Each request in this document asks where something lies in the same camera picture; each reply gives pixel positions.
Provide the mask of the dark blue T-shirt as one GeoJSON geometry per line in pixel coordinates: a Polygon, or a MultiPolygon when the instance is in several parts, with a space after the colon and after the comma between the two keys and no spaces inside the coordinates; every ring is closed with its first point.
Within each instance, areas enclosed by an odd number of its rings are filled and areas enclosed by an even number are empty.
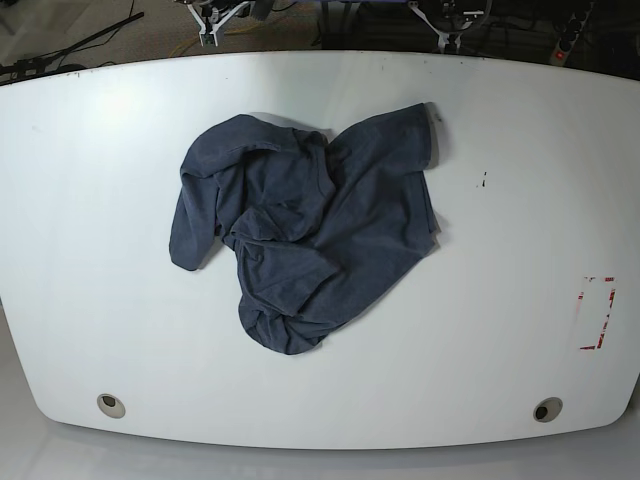
{"type": "Polygon", "coordinates": [[[170,258],[194,271],[221,242],[236,257],[246,334],[280,354],[310,351],[434,249],[432,151],[422,103],[333,139],[236,115],[186,153],[170,258]]]}

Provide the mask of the red tape rectangle marking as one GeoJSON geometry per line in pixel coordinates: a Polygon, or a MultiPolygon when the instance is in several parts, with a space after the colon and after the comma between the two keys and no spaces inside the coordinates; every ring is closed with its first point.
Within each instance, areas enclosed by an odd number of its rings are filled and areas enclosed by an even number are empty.
{"type": "Polygon", "coordinates": [[[573,343],[579,351],[595,351],[602,348],[616,288],[615,277],[583,278],[573,330],[573,343]]]}

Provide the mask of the black tripod bar on floor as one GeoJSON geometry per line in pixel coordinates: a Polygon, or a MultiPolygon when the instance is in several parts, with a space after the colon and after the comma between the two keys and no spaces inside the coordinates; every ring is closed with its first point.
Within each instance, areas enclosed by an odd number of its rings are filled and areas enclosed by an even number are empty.
{"type": "Polygon", "coordinates": [[[1,85],[5,86],[60,73],[83,70],[84,66],[81,64],[66,65],[66,59],[73,54],[105,46],[126,26],[141,20],[145,13],[143,11],[135,13],[134,7],[135,2],[132,1],[126,18],[68,47],[30,58],[19,59],[10,65],[1,65],[1,85]]]}

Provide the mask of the white power strip red switch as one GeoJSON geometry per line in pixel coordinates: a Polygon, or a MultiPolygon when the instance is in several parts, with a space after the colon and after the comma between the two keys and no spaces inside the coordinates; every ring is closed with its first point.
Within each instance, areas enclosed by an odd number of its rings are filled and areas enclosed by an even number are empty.
{"type": "Polygon", "coordinates": [[[550,57],[551,66],[563,67],[569,58],[577,40],[581,36],[587,20],[591,16],[595,1],[577,1],[572,7],[568,20],[561,28],[558,40],[550,57]]]}

